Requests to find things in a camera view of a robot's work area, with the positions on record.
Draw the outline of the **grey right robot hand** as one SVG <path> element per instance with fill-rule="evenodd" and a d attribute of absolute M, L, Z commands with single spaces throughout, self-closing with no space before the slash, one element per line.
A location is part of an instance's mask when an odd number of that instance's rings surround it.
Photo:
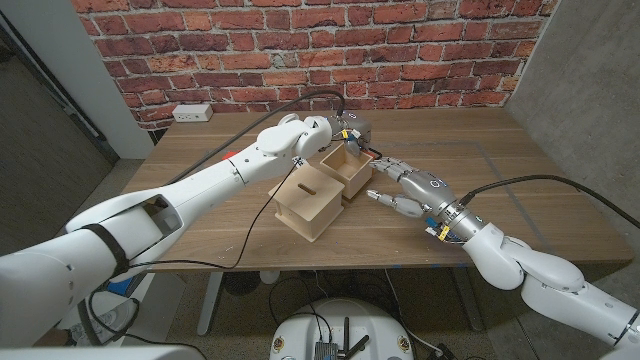
<path fill-rule="evenodd" d="M 485 227 L 482 220 L 460 203 L 451 188 L 431 172 L 392 157 L 372 160 L 369 165 L 398 182 L 403 193 L 391 196 L 369 189 L 367 195 L 405 216 L 433 218 L 435 224 L 429 225 L 427 232 L 441 241 L 465 243 Z"/>

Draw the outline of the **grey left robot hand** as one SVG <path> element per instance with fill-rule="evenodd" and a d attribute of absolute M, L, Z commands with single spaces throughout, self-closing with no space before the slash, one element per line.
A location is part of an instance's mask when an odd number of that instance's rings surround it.
<path fill-rule="evenodd" d="M 364 117 L 344 111 L 341 116 L 329 116 L 328 121 L 332 139 L 341 141 L 349 154 L 358 157 L 361 151 L 370 148 L 372 124 Z"/>

